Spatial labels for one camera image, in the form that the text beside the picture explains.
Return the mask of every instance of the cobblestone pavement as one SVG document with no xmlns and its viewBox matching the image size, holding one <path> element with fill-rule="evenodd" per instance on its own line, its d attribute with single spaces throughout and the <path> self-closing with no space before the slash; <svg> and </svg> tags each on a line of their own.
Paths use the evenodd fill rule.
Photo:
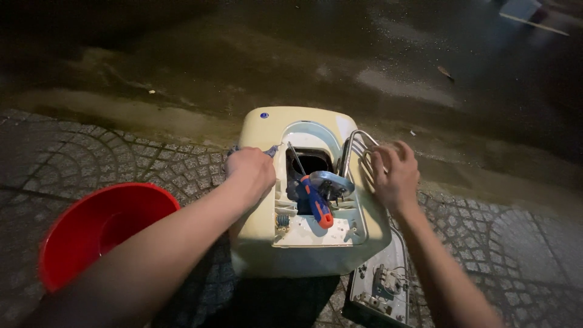
<svg viewBox="0 0 583 328">
<path fill-rule="evenodd" d="M 0 113 L 0 152 L 0 327 L 16 325 L 44 294 L 36 277 L 38 243 L 75 200 L 103 186 L 138 181 L 162 186 L 186 205 L 225 178 L 224 152 L 218 149 L 150 141 L 13 110 Z M 541 217 L 431 192 L 419 193 L 419 203 L 445 247 L 509 326 L 583 322 L 578 310 L 583 225 L 575 220 L 581 218 Z M 410 275 L 416 281 L 415 272 Z M 153 325 L 388 326 L 345 302 L 348 283 L 348 276 L 239 280 L 223 236 Z M 418 285 L 409 323 L 433 326 Z"/>
</svg>

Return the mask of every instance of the spring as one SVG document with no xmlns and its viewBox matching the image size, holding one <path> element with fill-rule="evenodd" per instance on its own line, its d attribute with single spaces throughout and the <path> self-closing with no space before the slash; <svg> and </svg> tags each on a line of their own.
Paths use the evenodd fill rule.
<svg viewBox="0 0 583 328">
<path fill-rule="evenodd" d="M 287 214 L 280 214 L 275 218 L 275 223 L 278 226 L 288 226 L 290 225 L 290 216 Z"/>
</svg>

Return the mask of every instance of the left hand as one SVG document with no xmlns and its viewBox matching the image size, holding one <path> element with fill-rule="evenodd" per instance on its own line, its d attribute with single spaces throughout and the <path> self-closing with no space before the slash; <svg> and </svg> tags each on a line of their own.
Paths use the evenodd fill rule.
<svg viewBox="0 0 583 328">
<path fill-rule="evenodd" d="M 275 184 L 273 158 L 259 148 L 243 147 L 231 154 L 225 171 L 229 179 L 239 179 L 251 187 L 246 196 L 250 196 L 253 204 L 266 196 Z"/>
</svg>

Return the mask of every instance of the wet road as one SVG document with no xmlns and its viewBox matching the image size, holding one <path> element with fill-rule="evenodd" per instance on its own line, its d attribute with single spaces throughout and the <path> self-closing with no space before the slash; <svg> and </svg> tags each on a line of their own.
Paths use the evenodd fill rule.
<svg viewBox="0 0 583 328">
<path fill-rule="evenodd" d="M 503 5 L 17 4 L 19 14 L 3 20 L 3 98 L 57 115 L 107 116 L 103 107 L 127 100 L 160 112 L 123 109 L 126 125 L 162 124 L 178 107 L 222 120 L 205 132 L 211 139 L 235 139 L 256 107 L 320 107 L 351 115 L 379 139 L 404 138 L 427 158 L 577 187 L 581 31 L 568 25 L 565 36 L 507 19 Z M 99 103 L 94 95 L 114 98 L 87 109 Z M 106 118 L 116 125 L 123 110 Z M 190 133 L 176 125 L 168 130 Z"/>
</svg>

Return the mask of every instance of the debris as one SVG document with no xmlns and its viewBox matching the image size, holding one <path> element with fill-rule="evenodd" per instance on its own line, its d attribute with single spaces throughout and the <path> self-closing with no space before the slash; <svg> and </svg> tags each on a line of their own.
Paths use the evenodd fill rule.
<svg viewBox="0 0 583 328">
<path fill-rule="evenodd" d="M 443 66 L 438 66 L 437 69 L 439 69 L 439 71 L 443 75 L 447 76 L 447 78 L 450 79 L 452 82 L 454 81 L 454 78 L 451 77 L 451 74 L 445 68 L 443 68 Z"/>
</svg>

